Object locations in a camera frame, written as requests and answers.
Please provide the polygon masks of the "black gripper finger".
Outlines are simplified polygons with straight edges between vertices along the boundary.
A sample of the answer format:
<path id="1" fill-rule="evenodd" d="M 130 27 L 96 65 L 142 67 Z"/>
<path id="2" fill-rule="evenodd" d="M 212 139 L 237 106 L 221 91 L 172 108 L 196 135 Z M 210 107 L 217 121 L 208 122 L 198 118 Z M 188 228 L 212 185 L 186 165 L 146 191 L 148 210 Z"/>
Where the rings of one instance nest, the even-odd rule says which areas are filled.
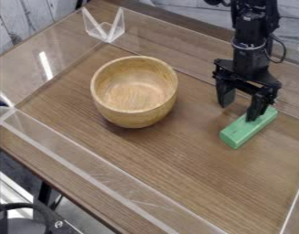
<path id="1" fill-rule="evenodd" d="M 264 92 L 257 92 L 252 96 L 252 103 L 248 109 L 248 122 L 255 122 L 265 114 L 268 107 L 275 103 L 272 96 Z"/>
<path id="2" fill-rule="evenodd" d="M 236 84 L 230 80 L 217 79 L 218 102 L 226 108 L 236 101 Z"/>

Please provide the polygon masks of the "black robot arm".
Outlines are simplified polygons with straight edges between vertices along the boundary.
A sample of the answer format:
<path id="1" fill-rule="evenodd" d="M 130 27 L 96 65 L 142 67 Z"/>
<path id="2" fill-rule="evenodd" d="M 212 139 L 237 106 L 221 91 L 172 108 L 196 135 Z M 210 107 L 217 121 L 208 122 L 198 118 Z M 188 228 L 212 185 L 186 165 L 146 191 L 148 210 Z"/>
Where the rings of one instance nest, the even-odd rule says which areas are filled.
<path id="1" fill-rule="evenodd" d="M 236 100 L 236 91 L 252 96 L 247 121 L 256 122 L 276 103 L 283 87 L 269 71 L 271 63 L 283 63 L 287 46 L 275 35 L 280 28 L 279 0 L 205 0 L 209 5 L 232 8 L 236 35 L 232 41 L 234 57 L 217 58 L 213 78 L 217 81 L 222 108 Z"/>

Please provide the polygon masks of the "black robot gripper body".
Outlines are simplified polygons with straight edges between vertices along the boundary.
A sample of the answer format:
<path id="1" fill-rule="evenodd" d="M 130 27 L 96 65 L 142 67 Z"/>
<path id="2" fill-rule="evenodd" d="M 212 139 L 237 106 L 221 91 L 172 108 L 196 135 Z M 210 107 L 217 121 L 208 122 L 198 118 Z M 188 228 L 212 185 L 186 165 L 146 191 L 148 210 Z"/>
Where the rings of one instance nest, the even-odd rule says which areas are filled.
<path id="1" fill-rule="evenodd" d="M 272 40 L 257 48 L 245 48 L 234 44 L 234 58 L 214 60 L 216 82 L 217 79 L 230 80 L 236 84 L 236 90 L 244 91 L 251 96 L 257 92 L 264 92 L 272 96 L 276 103 L 283 84 L 269 72 L 272 52 Z"/>

